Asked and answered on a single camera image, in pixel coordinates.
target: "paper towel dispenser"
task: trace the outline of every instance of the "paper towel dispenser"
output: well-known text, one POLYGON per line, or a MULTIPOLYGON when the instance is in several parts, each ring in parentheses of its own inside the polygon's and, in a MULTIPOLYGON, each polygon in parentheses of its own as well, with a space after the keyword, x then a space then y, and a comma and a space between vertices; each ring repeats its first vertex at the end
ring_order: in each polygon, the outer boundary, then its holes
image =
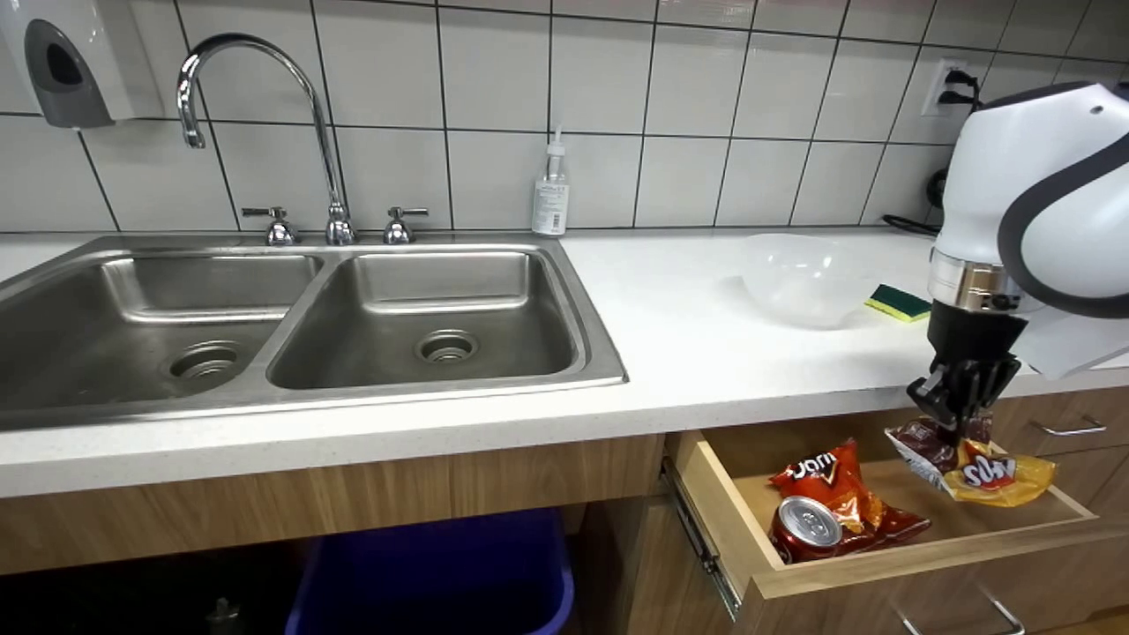
POLYGON ((7 0, 0 37, 53 127, 157 117, 132 0, 7 0))

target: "drain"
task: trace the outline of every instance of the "drain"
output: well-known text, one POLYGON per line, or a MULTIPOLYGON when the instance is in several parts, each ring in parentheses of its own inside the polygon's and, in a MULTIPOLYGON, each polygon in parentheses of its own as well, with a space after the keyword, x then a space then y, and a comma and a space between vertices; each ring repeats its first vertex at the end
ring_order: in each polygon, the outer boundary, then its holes
POLYGON ((477 352, 477 347, 466 327, 436 327, 420 339, 420 357, 426 363, 457 363, 471 352, 477 352))
POLYGON ((239 360, 237 341, 228 339, 208 339, 208 341, 194 341, 186 347, 172 363, 168 374, 180 383, 208 383, 208 378, 223 378, 231 374, 239 360))

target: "sink basin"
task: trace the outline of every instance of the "sink basin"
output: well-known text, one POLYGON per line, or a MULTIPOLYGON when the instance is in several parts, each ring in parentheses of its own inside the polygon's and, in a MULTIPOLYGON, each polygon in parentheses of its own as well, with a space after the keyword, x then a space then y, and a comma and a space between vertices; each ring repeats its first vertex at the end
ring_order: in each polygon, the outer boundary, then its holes
POLYGON ((281 388, 482 383, 577 363, 564 291, 535 252, 358 256, 281 351, 281 388))
POLYGON ((555 240, 100 240, 0 287, 0 432, 625 383, 555 240))
POLYGON ((0 304, 0 411, 183 398, 224 385, 314 271, 302 256, 69 263, 0 304))

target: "faucet handle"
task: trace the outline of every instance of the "faucet handle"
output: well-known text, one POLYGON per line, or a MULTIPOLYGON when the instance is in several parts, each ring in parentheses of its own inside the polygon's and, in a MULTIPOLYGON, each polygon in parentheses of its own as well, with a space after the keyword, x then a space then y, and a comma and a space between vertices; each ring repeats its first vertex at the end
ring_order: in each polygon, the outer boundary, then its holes
POLYGON ((270 220, 266 243, 281 246, 281 243, 296 243, 291 229, 286 226, 286 210, 270 204, 270 210, 243 210, 248 220, 266 214, 270 220))
POLYGON ((404 214, 426 214, 426 210, 387 210, 386 243, 413 243, 404 214))

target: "clear plastic bowl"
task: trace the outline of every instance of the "clear plastic bowl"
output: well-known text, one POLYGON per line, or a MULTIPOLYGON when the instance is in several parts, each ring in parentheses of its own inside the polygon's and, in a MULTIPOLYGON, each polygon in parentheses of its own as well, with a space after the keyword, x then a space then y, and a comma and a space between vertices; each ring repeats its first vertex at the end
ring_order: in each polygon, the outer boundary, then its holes
POLYGON ((875 292, 881 257, 844 236, 758 232, 741 278, 751 304, 780 326, 844 327, 875 292))

